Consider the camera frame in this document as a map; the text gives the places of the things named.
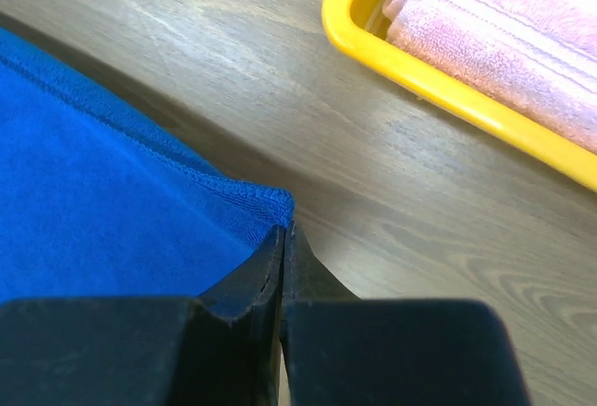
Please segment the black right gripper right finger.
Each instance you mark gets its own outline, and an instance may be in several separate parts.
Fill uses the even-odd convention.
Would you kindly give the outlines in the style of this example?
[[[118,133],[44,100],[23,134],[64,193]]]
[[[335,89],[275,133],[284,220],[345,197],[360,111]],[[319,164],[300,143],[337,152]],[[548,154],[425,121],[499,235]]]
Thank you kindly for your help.
[[[467,299],[363,300],[285,236],[282,323],[295,405],[527,405],[507,329]]]

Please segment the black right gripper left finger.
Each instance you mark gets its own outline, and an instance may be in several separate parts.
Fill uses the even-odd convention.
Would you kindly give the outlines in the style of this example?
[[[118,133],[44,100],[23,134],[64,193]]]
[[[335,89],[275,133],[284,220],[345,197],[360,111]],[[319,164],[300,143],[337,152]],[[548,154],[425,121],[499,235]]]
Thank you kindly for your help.
[[[1,307],[5,405],[274,405],[283,229],[197,297]]]

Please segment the blue towel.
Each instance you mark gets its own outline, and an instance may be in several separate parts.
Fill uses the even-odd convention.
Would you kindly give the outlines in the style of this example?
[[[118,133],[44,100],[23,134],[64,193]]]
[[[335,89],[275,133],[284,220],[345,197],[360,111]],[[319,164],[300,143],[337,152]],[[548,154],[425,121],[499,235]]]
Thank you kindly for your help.
[[[235,180],[116,95],[1,34],[1,298],[189,295],[287,227],[283,189]]]

